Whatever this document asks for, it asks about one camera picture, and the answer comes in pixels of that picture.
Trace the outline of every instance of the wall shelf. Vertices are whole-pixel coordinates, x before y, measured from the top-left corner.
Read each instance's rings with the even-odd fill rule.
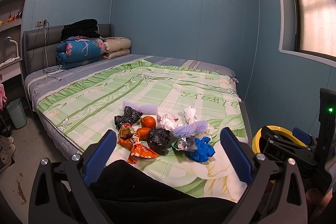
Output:
[[[22,23],[22,18],[14,20],[14,21],[6,23],[6,24],[3,24],[3,25],[0,26],[0,32],[2,32],[4,30],[7,30],[9,28],[12,28],[12,27],[21,25],[21,23]]]

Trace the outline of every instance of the white lamp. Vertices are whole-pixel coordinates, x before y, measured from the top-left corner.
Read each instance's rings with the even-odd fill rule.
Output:
[[[13,43],[15,43],[15,45],[16,45],[16,58],[14,58],[14,59],[19,58],[19,48],[18,48],[17,42],[15,40],[12,40],[11,37],[6,37],[4,39],[4,41],[5,42],[13,42]]]

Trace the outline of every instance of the bed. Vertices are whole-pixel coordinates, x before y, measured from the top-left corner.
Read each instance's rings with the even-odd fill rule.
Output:
[[[101,36],[114,36],[111,24],[98,27]],[[25,85],[32,108],[65,157],[82,153],[98,142],[107,129],[116,130],[114,116],[123,114],[123,101],[157,104],[160,115],[171,113],[180,121],[184,120],[184,107],[190,105],[196,108],[199,120],[210,124],[207,136],[211,137],[215,155],[201,164],[169,148],[166,155],[138,160],[134,166],[195,197],[239,200],[246,184],[239,181],[219,142],[219,132],[225,126],[240,141],[250,144],[252,139],[232,70],[195,60],[128,54],[58,70],[47,77],[42,69],[57,68],[55,48],[62,28],[50,27],[49,39],[44,30],[38,34],[37,30],[24,32],[22,52],[26,57]],[[126,160],[128,155],[127,149],[117,145],[107,164]]]

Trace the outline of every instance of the gray upholstered headboard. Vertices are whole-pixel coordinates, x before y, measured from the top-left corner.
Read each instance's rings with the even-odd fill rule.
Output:
[[[56,47],[60,44],[63,27],[63,25],[50,27],[47,39],[46,35],[48,28],[40,28],[40,30],[23,32],[22,56],[25,57],[25,75],[29,75],[30,73],[43,68],[57,65],[55,53]],[[112,24],[98,24],[97,32],[102,37],[114,36]],[[44,55],[44,64],[42,64],[42,51]]]

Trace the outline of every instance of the shoe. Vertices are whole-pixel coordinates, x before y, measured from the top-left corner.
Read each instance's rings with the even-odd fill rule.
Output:
[[[14,152],[16,150],[16,147],[15,147],[14,144],[6,145],[6,148],[7,148],[7,150],[5,150],[4,148],[1,148],[1,151],[0,151],[1,161],[5,165],[9,163],[10,157],[14,154]]]
[[[1,135],[0,135],[0,141],[1,141],[5,146],[14,143],[14,139],[13,139],[13,137],[8,137],[8,138],[6,138],[6,137],[1,136]]]

